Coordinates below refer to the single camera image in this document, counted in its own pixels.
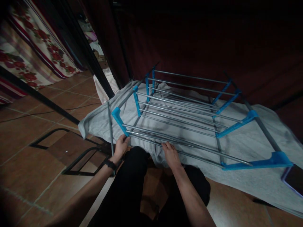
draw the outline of black pants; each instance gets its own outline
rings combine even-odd
[[[141,147],[134,147],[126,153],[125,162],[89,226],[126,224],[135,226],[171,226],[173,224],[190,226],[175,179],[167,202],[159,213],[157,222],[152,222],[146,215],[140,213],[148,157],[149,154]],[[210,184],[199,169],[186,166],[185,171],[207,206],[211,192]]]

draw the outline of blue plastic connector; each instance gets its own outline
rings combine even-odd
[[[257,114],[256,111],[251,110],[251,111],[248,112],[246,118],[244,118],[242,120],[242,123],[236,123],[233,126],[230,126],[228,129],[225,129],[223,132],[220,132],[220,133],[216,132],[216,137],[217,138],[222,138],[223,136],[229,134],[230,132],[232,132],[232,131],[234,131],[234,130],[240,128],[240,127],[242,127],[243,125],[245,125],[245,124],[247,124],[249,122],[251,122],[252,120],[255,119],[255,117],[258,117],[258,116],[259,115]]]
[[[138,95],[136,94],[136,92],[138,91],[138,86],[135,86],[133,88],[133,90],[134,90],[134,98],[135,98],[135,103],[136,103],[136,107],[137,107],[138,116],[140,117],[141,113],[140,113],[140,105],[138,103],[139,99],[138,99]]]
[[[154,79],[155,78],[155,66],[152,68],[152,78]],[[155,88],[155,81],[153,80],[152,81],[152,88]],[[152,90],[151,91],[151,95],[153,95],[155,93],[155,90]]]
[[[282,151],[275,151],[271,153],[271,158],[267,160],[252,161],[250,164],[252,166],[245,165],[243,163],[227,165],[226,163],[221,163],[222,170],[239,170],[239,169],[260,169],[260,168],[277,168],[277,167],[289,167],[293,166],[293,163],[288,159],[286,154]]]
[[[122,126],[123,125],[123,121],[120,117],[120,108],[119,107],[116,107],[114,109],[114,111],[111,113],[111,115],[114,117],[114,119],[116,120],[116,122],[118,123],[118,125],[120,126],[120,128],[122,129],[122,131],[124,132],[124,134],[128,137],[129,136],[129,133],[126,132],[126,127],[125,126]]]
[[[148,74],[145,77],[145,84],[146,84],[146,94],[149,95],[149,87],[148,87]]]
[[[229,106],[229,104],[231,104],[233,101],[236,100],[236,98],[239,96],[239,94],[241,93],[241,90],[240,89],[236,89],[235,91],[235,96],[231,97],[228,101],[226,101],[224,103],[223,106],[221,106],[221,108],[216,112],[216,114],[220,114],[226,107]]]
[[[225,92],[228,89],[228,87],[230,86],[230,84],[231,84],[231,79],[228,80],[228,84],[225,85],[225,87],[223,88],[222,91]],[[218,96],[214,99],[214,101],[212,101],[211,104],[214,105],[221,96],[222,96],[222,93],[218,94]]]

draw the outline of forearm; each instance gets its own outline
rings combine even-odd
[[[216,226],[204,202],[180,165],[172,169],[192,226]]]
[[[117,165],[120,157],[111,157]],[[113,169],[104,165],[99,172],[81,188],[52,219],[47,226],[79,226],[87,215]]]

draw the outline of phone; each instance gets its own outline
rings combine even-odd
[[[281,180],[303,198],[303,169],[295,164],[292,167],[287,167]]]

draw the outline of white cloth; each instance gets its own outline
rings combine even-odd
[[[131,81],[112,99],[109,100],[111,112],[121,103],[121,101],[127,96],[127,94],[131,92],[133,86],[136,83],[137,81]],[[159,85],[159,88],[161,90],[170,90],[174,93],[182,93],[185,96],[197,97],[201,100],[207,100],[206,97],[201,96],[194,91],[171,88],[165,83],[161,83]],[[139,86],[139,92],[146,94],[145,84],[141,84]],[[143,96],[139,96],[139,100],[145,102],[146,98]],[[223,103],[224,101],[218,100],[219,106],[221,106]],[[254,105],[253,109],[259,114],[261,120],[265,124],[270,134],[276,140],[281,150],[286,153],[286,155],[292,162],[294,162],[300,168],[303,168],[303,146],[296,140],[291,130],[280,121],[277,114],[272,110],[265,108],[261,105]],[[161,114],[164,113],[163,111],[159,111],[151,107],[148,107],[148,110]],[[236,119],[243,119],[246,117],[247,113],[248,109],[245,105],[239,103],[232,103],[222,112],[222,115]],[[184,120],[184,117],[177,117],[169,113],[165,113],[165,115]],[[120,116],[123,122],[128,125],[133,125],[136,121],[138,115],[133,96],[131,96],[121,107]],[[211,117],[205,116],[204,118],[211,120]],[[198,124],[197,121],[194,120],[187,121]],[[218,117],[216,118],[216,121],[226,126],[231,126],[234,124],[234,122],[232,121]],[[199,144],[201,146],[217,149],[217,143],[215,138],[204,136],[175,126],[166,125],[151,119],[141,117],[137,124],[137,127],[160,131],[162,133],[167,133],[178,138],[186,139],[187,141]],[[195,130],[200,130],[196,127],[191,127],[188,125],[186,125],[186,127],[190,127]],[[123,132],[113,118],[112,128],[114,140],[116,140]],[[79,130],[84,138],[87,136],[88,133],[90,133],[95,136],[100,136],[107,141],[110,141],[107,106],[102,105],[91,113],[89,113],[79,123]],[[249,124],[224,136],[220,139],[220,142],[222,146],[222,151],[224,153],[246,161],[268,159],[271,157],[271,152],[274,151],[255,121],[252,121]],[[154,144],[142,140],[138,140],[136,138],[131,138],[131,145],[141,146],[147,152],[149,152],[157,166],[167,165],[165,162],[164,152],[162,151],[161,147],[155,146]],[[209,153],[207,151],[180,145],[176,145],[176,148],[179,150],[184,150],[188,153],[200,155],[204,158],[208,158],[216,162],[220,161],[218,155]],[[303,218],[303,198],[294,193],[280,179],[285,168],[223,171],[219,167],[207,164],[205,162],[187,156],[180,155],[180,159],[181,162],[184,164],[190,164],[200,168],[206,177],[214,181],[249,193],[282,210],[285,210]],[[235,163],[234,161],[228,159],[225,159],[225,161],[227,164]]]
[[[116,80],[113,77],[113,74],[110,71],[110,68],[103,69],[103,72],[104,72],[104,75],[105,75],[108,83],[110,84],[111,89],[113,90],[114,94],[116,94],[119,91],[119,87],[117,85]],[[94,75],[93,78],[94,78],[97,94],[99,96],[101,103],[106,103],[106,101],[109,100],[106,92],[104,91],[104,89],[103,89],[102,85],[100,84],[99,80],[97,79],[97,77]]]
[[[89,45],[91,46],[91,49],[96,50],[99,53],[99,55],[104,55],[103,50],[101,49],[101,46],[97,41],[91,42]]]

